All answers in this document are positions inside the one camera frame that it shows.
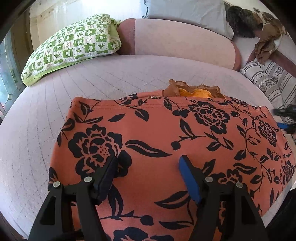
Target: striped fabric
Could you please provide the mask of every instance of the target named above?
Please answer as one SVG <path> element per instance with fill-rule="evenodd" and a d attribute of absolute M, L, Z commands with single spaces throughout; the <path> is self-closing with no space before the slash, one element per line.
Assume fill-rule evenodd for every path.
<path fill-rule="evenodd" d="M 296 78 L 275 62 L 268 59 L 263 65 L 251 61 L 241 69 L 241 73 L 265 94 L 274 108 L 296 105 Z M 295 123 L 290 117 L 282 117 L 282 120 L 286 124 Z"/>

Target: pink cushion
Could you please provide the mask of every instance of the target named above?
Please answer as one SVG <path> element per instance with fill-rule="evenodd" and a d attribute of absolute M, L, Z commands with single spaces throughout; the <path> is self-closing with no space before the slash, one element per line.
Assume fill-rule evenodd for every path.
<path fill-rule="evenodd" d="M 186 58 L 239 70 L 241 56 L 232 41 L 194 25 L 161 19 L 127 19 L 118 33 L 122 55 Z"/>

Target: mattress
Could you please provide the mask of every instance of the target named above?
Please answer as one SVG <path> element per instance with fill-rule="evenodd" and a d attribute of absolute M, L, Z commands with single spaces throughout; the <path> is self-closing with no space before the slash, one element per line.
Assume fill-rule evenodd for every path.
<path fill-rule="evenodd" d="M 0 126 L 0 211 L 7 221 L 24 237 L 30 233 L 48 193 L 53 145 L 74 97 L 119 99 L 164 89 L 169 79 L 218 85 L 225 95 L 272 109 L 265 95 L 239 72 L 189 59 L 114 54 L 50 73 L 21 93 Z M 295 176 L 262 217 L 265 225 L 294 180 Z"/>

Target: black furry object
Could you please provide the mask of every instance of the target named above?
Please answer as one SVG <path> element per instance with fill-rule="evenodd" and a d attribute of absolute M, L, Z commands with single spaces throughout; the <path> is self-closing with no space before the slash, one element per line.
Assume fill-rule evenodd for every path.
<path fill-rule="evenodd" d="M 226 20 L 236 36 L 244 38 L 255 37 L 253 30 L 258 26 L 252 11 L 238 6 L 230 6 L 226 11 Z"/>

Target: black object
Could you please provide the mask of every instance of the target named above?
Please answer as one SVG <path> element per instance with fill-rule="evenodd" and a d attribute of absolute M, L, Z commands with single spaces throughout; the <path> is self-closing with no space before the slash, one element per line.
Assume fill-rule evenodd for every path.
<path fill-rule="evenodd" d="M 270 241 L 290 241 L 296 237 L 296 189 L 288 192 L 272 221 L 266 227 Z"/>
<path fill-rule="evenodd" d="M 187 156 L 181 157 L 179 166 L 182 165 L 181 162 L 185 162 L 189 168 L 198 186 L 198 196 L 200 196 L 199 198 L 191 192 L 192 187 L 188 188 L 190 196 L 193 196 L 193 200 L 197 200 L 199 203 L 198 221 L 189 241 L 213 240 L 221 201 L 226 202 L 221 241 L 268 241 L 263 221 L 242 183 L 220 184 L 211 177 L 206 177 L 201 169 L 194 167 Z M 184 181 L 187 186 L 191 186 L 192 181 L 188 181 L 187 177 L 184 178 Z"/>
<path fill-rule="evenodd" d="M 95 205 L 106 199 L 118 166 L 117 158 L 106 161 L 81 182 L 52 187 L 34 221 L 29 241 L 107 241 Z M 77 203 L 81 230 L 74 231 L 71 202 Z"/>
<path fill-rule="evenodd" d="M 283 117 L 290 117 L 294 121 L 296 121 L 296 105 L 289 105 L 286 109 L 273 109 L 272 113 L 274 115 L 283 116 Z M 287 125 L 288 127 L 285 128 L 285 131 L 288 134 L 296 133 L 296 124 Z"/>

